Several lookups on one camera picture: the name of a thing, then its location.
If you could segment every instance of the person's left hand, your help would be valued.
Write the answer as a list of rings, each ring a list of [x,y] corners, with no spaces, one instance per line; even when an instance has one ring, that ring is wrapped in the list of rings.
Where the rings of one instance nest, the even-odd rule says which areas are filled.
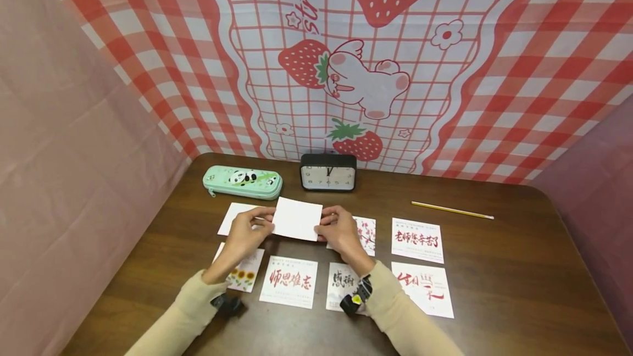
[[[272,223],[273,214],[275,208],[268,207],[256,207],[238,214],[233,219],[224,248],[216,261],[204,272],[203,281],[209,285],[224,282],[231,270],[253,254],[264,239],[272,234],[275,228]]]

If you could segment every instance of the white card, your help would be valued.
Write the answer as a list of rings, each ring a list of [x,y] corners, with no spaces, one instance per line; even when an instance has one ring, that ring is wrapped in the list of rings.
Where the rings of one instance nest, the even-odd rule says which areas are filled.
[[[393,218],[391,254],[444,264],[439,226]]]
[[[322,210],[323,205],[279,197],[273,218],[273,234],[316,241],[315,226],[321,222]]]
[[[367,219],[367,218],[359,218],[358,216],[354,216],[354,220],[357,222],[358,229],[358,238],[360,238],[360,243],[363,245],[363,249],[370,256],[376,255],[376,220]],[[328,243],[326,248],[331,249],[330,244]]]
[[[242,212],[249,211],[256,207],[258,206],[249,205],[247,203],[231,202],[229,210],[226,211],[226,214],[224,215],[224,220],[222,220],[222,224],[220,225],[220,230],[218,230],[218,235],[229,235],[231,225],[233,224],[233,219]]]
[[[215,257],[213,257],[213,261],[217,259],[222,249],[224,249],[224,242],[220,244]],[[229,282],[229,289],[252,293],[255,278],[257,278],[257,272],[259,271],[259,265],[262,264],[263,257],[264,249],[257,249],[252,255],[242,260],[229,276],[226,277],[226,280]]]
[[[425,314],[455,318],[444,268],[391,263],[391,272],[400,281],[404,292]]]
[[[271,256],[259,301],[312,309],[316,261]]]
[[[343,297],[354,293],[358,288],[358,275],[347,264],[330,263],[330,274],[327,280],[327,299],[325,309],[342,312],[341,301]],[[361,305],[357,314],[367,315],[365,306]]]

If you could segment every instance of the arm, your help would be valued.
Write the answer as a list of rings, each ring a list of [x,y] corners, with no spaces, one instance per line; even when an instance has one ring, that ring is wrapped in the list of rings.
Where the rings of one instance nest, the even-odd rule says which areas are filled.
[[[174,303],[125,353],[126,356],[183,354],[217,313],[211,305],[212,299],[226,291],[227,284],[208,285],[203,282],[202,274],[202,271],[196,273],[184,284]]]
[[[259,207],[237,215],[217,260],[184,284],[174,303],[125,355],[182,355],[217,313],[211,301],[226,291],[231,270],[272,234],[274,212],[275,208]]]
[[[391,271],[364,251],[354,218],[339,206],[325,208],[321,225],[315,227],[319,239],[327,240],[341,253],[358,276],[371,275],[373,291],[367,312],[380,331],[387,334],[403,356],[461,356],[463,353],[404,293]]]
[[[377,262],[367,312],[403,356],[461,356],[457,345],[404,293],[391,271]]]

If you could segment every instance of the finger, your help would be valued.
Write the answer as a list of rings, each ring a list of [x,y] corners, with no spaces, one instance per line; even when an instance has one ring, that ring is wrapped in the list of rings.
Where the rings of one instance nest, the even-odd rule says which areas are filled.
[[[266,226],[267,224],[272,223],[271,221],[268,220],[264,220],[264,219],[253,219],[251,220],[251,226]]]
[[[330,226],[315,226],[315,232],[317,235],[320,235],[322,238],[327,240],[327,237],[332,234],[334,229]]]
[[[336,205],[336,206],[326,207],[324,210],[321,211],[321,214],[324,216],[327,216],[330,214],[341,214],[341,212],[343,211],[345,211],[345,209],[343,209],[340,205]]]
[[[330,224],[334,224],[338,221],[338,216],[336,214],[330,214],[329,216],[325,216],[321,219],[321,226],[329,226]]]
[[[251,210],[247,210],[246,212],[244,212],[244,214],[248,215],[249,219],[253,219],[257,216],[259,216],[260,218],[263,218],[266,215],[272,215],[275,214],[275,208],[271,208],[271,207],[264,207],[264,206],[258,206],[256,208],[253,208]]]
[[[262,236],[262,241],[263,241],[264,238],[266,238],[268,235],[271,235],[274,230],[275,230],[275,224],[269,221],[262,220],[262,224],[260,224],[260,227],[257,227],[254,230],[254,232],[257,232],[258,234],[260,234]]]

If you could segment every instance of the hand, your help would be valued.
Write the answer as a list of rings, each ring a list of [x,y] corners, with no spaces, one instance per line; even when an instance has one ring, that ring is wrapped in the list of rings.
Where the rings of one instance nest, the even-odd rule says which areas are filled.
[[[233,219],[224,248],[204,272],[202,280],[208,285],[224,282],[233,268],[253,254],[264,239],[272,234],[275,228],[272,223],[274,213],[275,208],[257,207],[238,214]]]
[[[333,206],[325,208],[322,215],[320,225],[315,227],[318,240],[327,241],[358,276],[370,273],[376,262],[363,249],[352,214],[340,206]]]

